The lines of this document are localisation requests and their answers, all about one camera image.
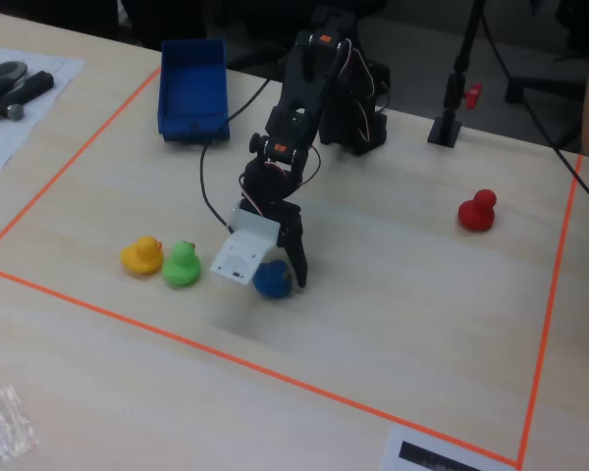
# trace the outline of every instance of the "black robotic arm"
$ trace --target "black robotic arm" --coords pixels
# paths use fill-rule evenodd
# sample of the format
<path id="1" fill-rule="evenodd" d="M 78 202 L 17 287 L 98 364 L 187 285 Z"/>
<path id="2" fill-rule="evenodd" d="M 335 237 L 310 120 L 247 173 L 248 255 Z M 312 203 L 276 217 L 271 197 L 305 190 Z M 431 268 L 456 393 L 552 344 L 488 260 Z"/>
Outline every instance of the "black robotic arm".
<path id="1" fill-rule="evenodd" d="M 301 287 L 307 262 L 300 208 L 285 198 L 301 186 L 318 131 L 322 143 L 336 142 L 356 155 L 386 141 L 386 116 L 375 103 L 379 91 L 390 89 L 389 69 L 367 61 L 361 50 L 353 13 L 319 7 L 312 23 L 314 32 L 300 31 L 286 57 L 267 135 L 251 138 L 249 151 L 256 156 L 241 176 L 241 209 L 280 223 L 277 245 L 286 249 Z"/>

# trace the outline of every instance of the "orange tape line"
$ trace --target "orange tape line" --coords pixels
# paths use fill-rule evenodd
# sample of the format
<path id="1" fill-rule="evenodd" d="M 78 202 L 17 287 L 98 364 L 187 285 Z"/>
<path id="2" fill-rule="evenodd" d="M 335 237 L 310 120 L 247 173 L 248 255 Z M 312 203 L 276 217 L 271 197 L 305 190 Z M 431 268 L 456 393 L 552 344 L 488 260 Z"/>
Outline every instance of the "orange tape line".
<path id="1" fill-rule="evenodd" d="M 59 178 L 66 172 L 66 170 L 68 170 L 70 166 L 75 163 L 75 161 L 83 154 L 85 150 L 87 150 L 91 143 L 94 140 L 96 140 L 96 138 L 99 135 L 101 135 L 103 131 L 107 129 L 107 127 L 118 117 L 118 115 L 120 115 L 120 113 L 122 113 L 125 110 L 125 108 L 129 106 L 129 104 L 132 101 L 134 101 L 134 99 L 141 93 L 141 91 L 144 90 L 146 86 L 149 83 L 151 83 L 153 79 L 155 79 L 155 77 L 157 77 L 160 70 L 161 67 L 157 68 L 155 72 L 148 76 L 148 78 L 142 83 L 142 85 L 140 85 L 137 88 L 137 90 L 134 91 L 129 98 L 127 98 L 127 101 L 125 101 L 122 104 L 122 106 L 118 108 L 114 112 L 114 114 L 109 117 L 109 119 L 100 127 L 100 129 L 92 137 L 90 137 L 87 140 L 87 142 L 77 151 L 77 153 L 73 155 L 72 158 L 64 164 L 64 166 L 59 170 L 59 172 L 57 172 L 57 174 L 52 179 L 50 179 L 50 182 L 45 184 L 43 188 L 39 191 L 39 193 L 36 194 L 34 198 L 31 201 L 29 201 L 24 208 L 22 208 L 18 215 L 15 218 L 13 218 L 11 222 L 7 224 L 7 226 L 0 232 L 0 240 L 2 240 L 2 238 L 13 228 L 13 226 L 18 223 L 18 221 L 24 216 L 24 214 L 26 214 L 28 210 L 39 200 L 39 198 L 41 198 L 41 196 L 43 196 L 43 194 L 46 191 L 48 191 L 50 186 L 52 186 L 57 180 L 59 180 Z"/>
<path id="2" fill-rule="evenodd" d="M 299 381 L 299 380 L 296 380 L 296 379 L 291 378 L 289 376 L 278 373 L 276 371 L 269 370 L 268 368 L 264 368 L 263 366 L 257 365 L 255 363 L 251 363 L 250 361 L 244 360 L 242 358 L 238 358 L 230 353 L 226 353 L 222 350 L 213 348 L 213 347 L 205 345 L 203 343 L 199 343 L 194 340 L 186 339 L 184 337 L 178 336 L 177 334 L 173 334 L 172 332 L 168 332 L 163 329 L 159 329 L 158 327 L 154 327 L 149 324 L 145 324 L 143 322 L 137 321 L 136 319 L 132 319 L 130 317 L 123 316 L 122 314 L 118 314 L 113 311 L 110 311 L 108 309 L 104 309 L 102 307 L 95 306 L 95 305 L 90 304 L 88 302 L 81 301 L 79 299 L 75 299 L 75 298 L 67 296 L 66 294 L 63 294 L 59 291 L 55 291 L 53 289 L 43 287 L 41 285 L 38 285 L 33 282 L 29 282 L 27 280 L 16 277 L 14 275 L 9 275 L 8 273 L 5 273 L 5 272 L 0 271 L 0 277 L 4 278 L 6 280 L 9 280 L 9 281 L 18 283 L 20 285 L 24 285 L 25 287 L 36 289 L 36 290 L 41 291 L 45 294 L 49 294 L 53 297 L 63 299 L 64 301 L 68 301 L 76 306 L 88 309 L 93 312 L 97 312 L 98 314 L 102 314 L 103 316 L 111 317 L 112 319 L 116 319 L 117 321 L 124 322 L 125 324 L 129 324 L 129 325 L 137 327 L 139 329 L 144 329 L 145 331 L 151 332 L 153 334 L 157 334 L 158 336 L 162 336 L 162 337 L 165 337 L 170 340 L 184 343 L 184 344 L 189 345 L 193 348 L 197 348 L 199 350 L 202 350 L 202 351 L 205 351 L 205 352 L 210 353 L 212 355 L 223 358 L 227 361 L 231 361 L 233 363 L 236 363 L 236 364 L 243 366 L 245 368 L 249 368 L 251 370 L 262 373 L 263 375 L 270 376 L 271 378 L 275 378 L 276 380 L 280 380 L 280 381 L 283 381 L 283 382 L 288 383 L 290 385 L 297 386 L 298 388 L 302 388 L 304 390 L 310 391 L 311 393 L 316 393 L 316 394 L 322 395 L 322 396 L 332 399 L 336 402 L 340 402 L 344 405 L 348 405 L 350 407 L 354 407 L 354 408 L 362 410 L 364 412 L 368 412 L 369 414 L 373 414 L 373 415 L 376 415 L 376 416 L 381 417 L 383 419 L 390 420 L 391 422 L 395 422 L 400 425 L 404 425 L 406 427 L 409 427 L 411 429 L 417 430 L 417 431 L 422 432 L 424 434 L 430 435 L 430 436 L 435 437 L 437 439 L 444 440 L 445 442 L 449 442 L 450 444 L 461 446 L 461 447 L 469 449 L 471 451 L 475 451 L 476 453 L 482 454 L 482 455 L 484 455 L 488 458 L 494 459 L 496 461 L 500 461 L 504 464 L 507 464 L 510 466 L 515 465 L 515 461 L 513 459 L 506 458 L 504 456 L 500 456 L 492 451 L 489 451 L 488 449 L 484 449 L 484 448 L 481 448 L 480 446 L 472 445 L 468 442 L 464 442 L 462 440 L 455 439 L 454 437 L 450 437 L 449 435 L 445 435 L 445 434 L 442 434 L 442 433 L 437 432 L 435 430 L 424 427 L 422 425 L 415 424 L 414 422 L 410 422 L 410 421 L 401 419 L 400 417 L 397 417 L 395 415 L 389 414 L 389 413 L 384 412 L 379 409 L 375 409 L 373 407 L 362 404 L 360 402 L 356 402 L 354 400 L 348 399 L 346 397 L 335 394 L 333 392 L 321 390 L 320 388 L 309 385 L 308 383 L 304 383 L 303 381 Z"/>
<path id="3" fill-rule="evenodd" d="M 576 161 L 576 173 L 580 173 L 582 168 L 582 154 L 578 155 Z M 548 346 L 548 337 L 550 336 L 550 325 L 552 324 L 552 313 L 554 311 L 554 303 L 557 297 L 557 288 L 559 287 L 559 275 L 561 274 L 562 253 L 565 249 L 565 240 L 567 239 L 567 230 L 569 228 L 569 219 L 571 217 L 571 208 L 573 207 L 573 199 L 576 195 L 576 179 L 571 179 L 571 186 L 569 187 L 569 198 L 567 199 L 567 206 L 565 208 L 565 215 L 562 218 L 561 238 L 559 239 L 559 248 L 557 249 L 557 258 L 554 261 L 554 270 L 552 272 L 552 282 L 550 284 L 550 295 L 548 296 L 548 307 L 546 308 L 546 317 L 543 321 L 543 331 L 541 333 L 541 342 L 539 343 L 539 355 L 537 356 L 537 365 L 534 370 L 534 378 L 532 379 L 532 389 L 530 390 L 530 398 L 528 399 L 528 408 L 526 410 L 526 418 L 523 424 L 523 432 L 521 434 L 521 442 L 519 444 L 519 453 L 517 455 L 517 462 L 515 468 L 521 471 L 523 467 L 523 460 L 528 448 L 528 437 L 530 435 L 530 427 L 532 425 L 532 417 L 534 415 L 535 405 L 537 403 L 537 394 L 539 392 L 539 384 L 541 383 L 541 372 L 543 370 L 543 360 L 546 356 L 546 348 Z"/>

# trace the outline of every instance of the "red rubber duck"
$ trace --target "red rubber duck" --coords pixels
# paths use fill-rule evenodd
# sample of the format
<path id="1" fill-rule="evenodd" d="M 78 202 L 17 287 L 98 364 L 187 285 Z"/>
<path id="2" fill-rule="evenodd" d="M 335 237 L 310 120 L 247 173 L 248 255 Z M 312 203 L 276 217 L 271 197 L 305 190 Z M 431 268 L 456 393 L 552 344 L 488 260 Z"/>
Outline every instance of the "red rubber duck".
<path id="1" fill-rule="evenodd" d="M 491 229 L 495 221 L 493 210 L 498 198 L 490 189 L 481 189 L 470 201 L 458 208 L 458 220 L 470 231 L 484 232 Z"/>

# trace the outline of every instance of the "clear plastic bag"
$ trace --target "clear plastic bag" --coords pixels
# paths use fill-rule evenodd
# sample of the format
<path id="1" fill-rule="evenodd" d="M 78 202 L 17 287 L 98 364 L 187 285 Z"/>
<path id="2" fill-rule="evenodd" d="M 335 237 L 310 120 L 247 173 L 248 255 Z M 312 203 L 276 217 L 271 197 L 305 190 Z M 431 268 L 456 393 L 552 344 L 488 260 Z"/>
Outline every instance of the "clear plastic bag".
<path id="1" fill-rule="evenodd" d="M 32 427 L 12 386 L 0 390 L 0 461 L 15 458 L 33 448 Z"/>

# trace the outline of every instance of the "black wire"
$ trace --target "black wire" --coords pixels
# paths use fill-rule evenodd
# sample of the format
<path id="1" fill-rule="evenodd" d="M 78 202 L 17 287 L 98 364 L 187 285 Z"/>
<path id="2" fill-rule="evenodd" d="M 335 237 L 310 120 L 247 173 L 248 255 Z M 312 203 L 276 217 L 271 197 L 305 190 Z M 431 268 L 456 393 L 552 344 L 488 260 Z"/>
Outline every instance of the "black wire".
<path id="1" fill-rule="evenodd" d="M 318 150 L 316 149 L 316 147 L 312 146 L 312 149 L 314 150 L 314 152 L 316 152 L 316 157 L 318 157 L 318 166 L 316 167 L 316 170 L 314 171 L 312 176 L 309 179 L 307 179 L 305 182 L 300 184 L 299 188 L 301 188 L 306 183 L 308 183 L 310 180 L 312 180 L 314 177 L 316 177 L 316 174 L 318 174 L 318 171 L 321 170 L 321 154 L 318 153 Z"/>
<path id="2" fill-rule="evenodd" d="M 205 204 L 207 205 L 207 207 L 209 208 L 209 210 L 212 212 L 212 214 L 216 217 L 216 219 L 218 219 L 218 221 L 220 221 L 220 223 L 225 226 L 228 227 L 229 225 L 227 224 L 227 222 L 221 217 L 220 214 L 218 214 L 218 211 L 216 211 L 216 209 L 214 209 L 214 207 L 211 205 L 211 203 L 209 202 L 209 199 L 207 198 L 207 193 L 205 192 L 205 180 L 203 178 L 203 166 L 204 166 L 204 162 L 205 162 L 205 152 L 207 152 L 207 148 L 212 144 L 212 142 L 214 141 L 214 136 L 216 134 L 218 134 L 218 132 L 222 131 L 223 128 L 227 125 L 228 122 L 230 122 L 231 120 L 233 120 L 236 116 L 238 116 L 241 112 L 243 112 L 246 108 L 249 107 L 249 105 L 255 100 L 255 98 L 257 98 L 259 96 L 259 94 L 262 92 L 262 90 L 264 88 L 266 88 L 266 85 L 268 85 L 268 83 L 271 80 L 269 78 L 267 78 L 264 83 L 262 83 L 262 86 L 260 86 L 257 91 L 255 93 L 253 93 L 253 96 L 251 96 L 249 98 L 249 100 L 244 103 L 241 108 L 239 110 L 237 110 L 236 113 L 234 113 L 232 116 L 230 116 L 227 121 L 225 121 L 222 125 L 220 125 L 220 128 L 218 128 L 213 134 L 212 136 L 209 138 L 209 140 L 205 143 L 202 152 L 200 153 L 200 164 L 199 164 L 199 178 L 200 178 L 200 190 L 203 193 L 203 199 L 205 200 Z"/>
<path id="3" fill-rule="evenodd" d="M 484 33 L 487 36 L 489 44 L 491 44 L 491 49 L 493 49 L 493 53 L 495 54 L 495 57 L 498 59 L 498 62 L 500 63 L 500 67 L 502 68 L 504 75 L 507 76 L 507 79 L 510 81 L 510 79 L 512 78 L 512 75 L 510 74 L 509 68 L 504 63 L 504 59 L 502 58 L 502 55 L 500 54 L 500 51 L 498 50 L 498 46 L 495 44 L 495 40 L 493 39 L 493 36 L 491 35 L 491 31 L 489 30 L 489 26 L 487 25 L 487 20 L 484 15 L 484 12 L 482 12 L 482 26 L 484 27 Z M 554 142 L 550 138 L 550 135 L 548 134 L 546 129 L 543 127 L 543 125 L 539 121 L 539 118 L 537 118 L 537 115 L 535 114 L 534 110 L 530 106 L 530 103 L 528 102 L 528 100 L 525 97 L 523 98 L 523 105 L 526 107 L 526 110 L 528 110 L 528 114 L 530 115 L 530 118 L 532 119 L 532 121 L 534 122 L 536 127 L 539 129 L 539 132 L 545 137 L 545 139 L 548 142 L 548 144 L 550 145 L 550 147 L 552 147 L 552 150 L 554 150 L 557 153 L 557 155 L 559 156 L 561 161 L 564 163 L 564 165 L 567 167 L 567 169 L 571 172 L 573 177 L 578 181 L 580 186 L 582 186 L 582 189 L 584 189 L 587 192 L 587 194 L 589 195 L 589 186 L 587 186 L 587 184 L 583 181 L 583 179 L 580 178 L 578 173 L 573 169 L 573 167 L 571 167 L 569 162 L 567 162 L 567 159 L 565 159 L 565 157 L 559 151 L 559 149 L 557 148 L 557 146 L 554 144 Z"/>
<path id="4" fill-rule="evenodd" d="M 378 115 L 380 113 L 382 113 L 384 110 L 386 110 L 388 108 L 389 104 L 391 103 L 391 89 L 385 83 L 384 83 L 384 85 L 386 86 L 386 103 L 384 103 L 384 106 L 382 108 L 380 108 L 379 110 L 376 111 L 376 113 Z"/>

